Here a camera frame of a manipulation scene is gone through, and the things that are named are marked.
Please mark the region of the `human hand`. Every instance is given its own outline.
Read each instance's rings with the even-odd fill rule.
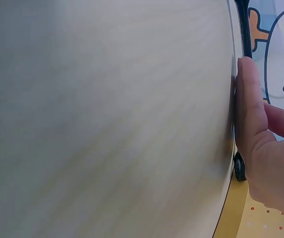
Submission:
[[[284,141],[276,141],[272,133],[284,137],[284,110],[264,103],[251,58],[238,60],[235,90],[235,141],[245,163],[250,195],[284,211]]]

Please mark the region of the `orange cartoon shape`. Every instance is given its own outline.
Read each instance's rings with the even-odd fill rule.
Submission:
[[[269,38],[269,31],[260,29],[261,16],[258,10],[249,8],[249,23],[251,34],[252,52],[257,49],[257,42],[266,42]]]

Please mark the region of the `large white curved object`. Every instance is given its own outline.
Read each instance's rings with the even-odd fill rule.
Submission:
[[[0,238],[211,237],[235,62],[225,0],[0,1]]]

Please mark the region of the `cartoon character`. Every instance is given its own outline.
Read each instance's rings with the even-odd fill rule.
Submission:
[[[252,52],[258,42],[266,42],[264,81],[266,101],[284,109],[284,11],[275,19],[270,31],[260,29],[260,13],[249,8]]]

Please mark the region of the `small wheel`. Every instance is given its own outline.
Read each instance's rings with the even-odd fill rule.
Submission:
[[[237,152],[234,157],[234,172],[236,180],[238,180],[239,182],[246,181],[245,164],[239,152]]]

